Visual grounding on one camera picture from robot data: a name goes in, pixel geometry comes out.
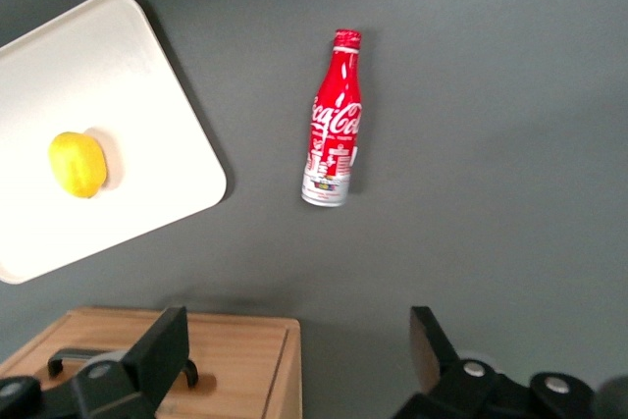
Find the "screw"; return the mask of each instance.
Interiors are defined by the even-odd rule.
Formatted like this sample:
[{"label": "screw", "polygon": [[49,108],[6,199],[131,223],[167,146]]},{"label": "screw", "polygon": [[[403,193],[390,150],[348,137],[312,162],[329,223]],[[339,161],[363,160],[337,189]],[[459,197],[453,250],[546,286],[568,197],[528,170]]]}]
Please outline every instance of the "screw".
[{"label": "screw", "polygon": [[546,387],[548,387],[548,389],[552,390],[554,393],[569,393],[569,385],[567,385],[567,382],[557,377],[547,377]]},{"label": "screw", "polygon": [[464,364],[464,371],[472,377],[484,377],[486,371],[484,367],[480,365],[478,362],[467,362]]},{"label": "screw", "polygon": [[21,389],[22,384],[20,382],[9,383],[8,385],[5,385],[4,387],[2,387],[2,389],[0,389],[0,397],[11,396]]},{"label": "screw", "polygon": [[87,377],[91,378],[92,380],[104,377],[110,369],[111,365],[109,365],[108,363],[95,365],[94,367],[92,367],[91,370],[89,370],[89,373],[87,373]]}]

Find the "bottle label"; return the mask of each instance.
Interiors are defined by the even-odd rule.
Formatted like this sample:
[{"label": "bottle label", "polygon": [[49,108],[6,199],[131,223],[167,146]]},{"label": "bottle label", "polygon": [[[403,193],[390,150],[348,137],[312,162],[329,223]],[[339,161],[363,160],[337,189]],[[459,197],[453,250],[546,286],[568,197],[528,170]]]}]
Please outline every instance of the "bottle label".
[{"label": "bottle label", "polygon": [[342,205],[349,188],[355,140],[362,105],[343,104],[343,94],[334,106],[318,102],[312,106],[310,146],[303,175],[302,195],[310,203]]}]

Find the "black clamp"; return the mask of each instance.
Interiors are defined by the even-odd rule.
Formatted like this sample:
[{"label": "black clamp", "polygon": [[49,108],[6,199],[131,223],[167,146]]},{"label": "black clamp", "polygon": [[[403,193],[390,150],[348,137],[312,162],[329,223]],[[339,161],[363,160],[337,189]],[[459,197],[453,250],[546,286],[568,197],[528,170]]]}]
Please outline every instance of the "black clamp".
[{"label": "black clamp", "polygon": [[461,359],[428,307],[413,307],[410,342],[421,391],[394,419],[627,419],[628,377],[595,394],[561,373],[535,375],[528,388],[490,365]]},{"label": "black clamp", "polygon": [[154,419],[181,371],[193,387],[198,373],[188,359],[187,314],[168,308],[120,359],[100,351],[67,349],[48,362],[54,377],[64,358],[89,359],[67,382],[46,391],[34,377],[0,380],[1,419]]}]

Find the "coca-cola logo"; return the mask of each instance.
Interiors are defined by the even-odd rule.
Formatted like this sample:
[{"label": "coca-cola logo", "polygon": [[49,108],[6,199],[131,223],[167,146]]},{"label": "coca-cola logo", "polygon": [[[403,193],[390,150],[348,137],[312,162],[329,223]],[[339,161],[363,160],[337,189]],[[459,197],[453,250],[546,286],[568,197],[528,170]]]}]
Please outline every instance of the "coca-cola logo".
[{"label": "coca-cola logo", "polygon": [[315,103],[312,107],[312,126],[333,134],[357,134],[361,110],[359,103],[349,103],[339,110]]}]

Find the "bottle cap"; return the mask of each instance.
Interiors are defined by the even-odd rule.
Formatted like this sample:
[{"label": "bottle cap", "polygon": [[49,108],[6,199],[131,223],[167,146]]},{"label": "bottle cap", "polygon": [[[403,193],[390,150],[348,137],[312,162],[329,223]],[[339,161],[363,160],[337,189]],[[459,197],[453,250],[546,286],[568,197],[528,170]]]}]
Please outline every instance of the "bottle cap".
[{"label": "bottle cap", "polygon": [[345,48],[360,49],[360,40],[362,34],[354,29],[337,29],[334,46],[343,46]]}]

